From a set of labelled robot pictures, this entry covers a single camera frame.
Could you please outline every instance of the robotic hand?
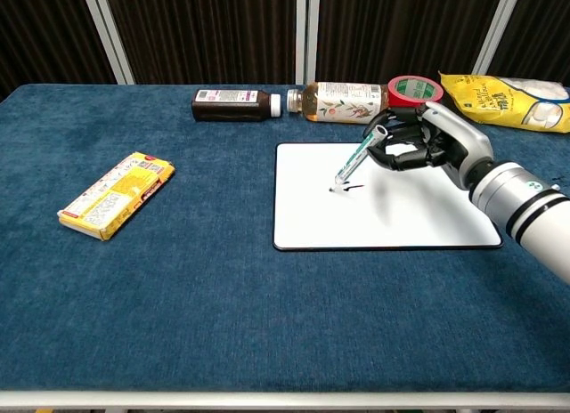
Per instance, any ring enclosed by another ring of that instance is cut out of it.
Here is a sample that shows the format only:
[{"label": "robotic hand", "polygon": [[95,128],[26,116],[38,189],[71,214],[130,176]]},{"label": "robotic hand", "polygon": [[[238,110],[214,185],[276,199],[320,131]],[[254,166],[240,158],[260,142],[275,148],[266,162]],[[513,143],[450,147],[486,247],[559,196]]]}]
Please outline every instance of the robotic hand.
[{"label": "robotic hand", "polygon": [[[386,126],[390,120],[401,122]],[[375,126],[388,131],[368,148],[379,166],[394,171],[441,166],[459,189],[469,190],[477,208],[570,284],[570,199],[558,186],[513,162],[493,161],[488,137],[439,103],[388,109],[371,120],[364,135]],[[388,154],[386,147],[397,143],[416,150]]]}]

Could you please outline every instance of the whiteboard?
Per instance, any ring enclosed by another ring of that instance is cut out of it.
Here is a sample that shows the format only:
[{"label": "whiteboard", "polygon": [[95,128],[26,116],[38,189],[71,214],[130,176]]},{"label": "whiteboard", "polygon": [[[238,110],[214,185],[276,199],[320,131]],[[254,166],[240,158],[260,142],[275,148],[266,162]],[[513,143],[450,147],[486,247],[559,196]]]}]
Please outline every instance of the whiteboard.
[{"label": "whiteboard", "polygon": [[[393,172],[370,158],[330,192],[357,143],[277,147],[273,245],[280,250],[500,247],[489,218],[441,168]],[[409,145],[388,148],[396,155]]]}]

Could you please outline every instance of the table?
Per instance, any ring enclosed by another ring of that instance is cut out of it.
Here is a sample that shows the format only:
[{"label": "table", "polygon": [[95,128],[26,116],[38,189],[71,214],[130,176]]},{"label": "table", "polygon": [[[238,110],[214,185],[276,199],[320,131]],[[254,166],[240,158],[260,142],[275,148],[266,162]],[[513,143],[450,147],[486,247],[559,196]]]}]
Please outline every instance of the table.
[{"label": "table", "polygon": [[[25,85],[0,104],[0,406],[570,406],[570,287],[506,236],[277,251],[276,145],[362,127],[195,123],[197,88]],[[284,106],[287,86],[259,88]],[[570,137],[481,129],[497,159],[569,192]],[[62,227],[135,150],[173,179],[111,241]]]}]

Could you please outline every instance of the plastic bottle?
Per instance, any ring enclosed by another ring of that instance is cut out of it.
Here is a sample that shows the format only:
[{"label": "plastic bottle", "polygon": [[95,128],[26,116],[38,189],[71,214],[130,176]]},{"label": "plastic bottle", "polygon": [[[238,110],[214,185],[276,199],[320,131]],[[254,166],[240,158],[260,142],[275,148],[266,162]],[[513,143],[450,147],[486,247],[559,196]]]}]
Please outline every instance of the plastic bottle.
[{"label": "plastic bottle", "polygon": [[281,96],[259,90],[198,90],[192,114],[197,121],[263,121],[281,116]]},{"label": "plastic bottle", "polygon": [[368,124],[387,107],[386,85],[314,82],[287,92],[287,110],[313,122]]}]

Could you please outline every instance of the red tape roll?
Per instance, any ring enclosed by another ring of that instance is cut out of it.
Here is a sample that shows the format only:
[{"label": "red tape roll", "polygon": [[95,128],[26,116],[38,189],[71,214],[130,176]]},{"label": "red tape roll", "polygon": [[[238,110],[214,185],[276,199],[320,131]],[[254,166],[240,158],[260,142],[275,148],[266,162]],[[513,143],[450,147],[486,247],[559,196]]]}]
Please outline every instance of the red tape roll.
[{"label": "red tape roll", "polygon": [[426,77],[407,75],[388,82],[390,106],[413,108],[426,101],[440,101],[443,96],[444,89]]}]

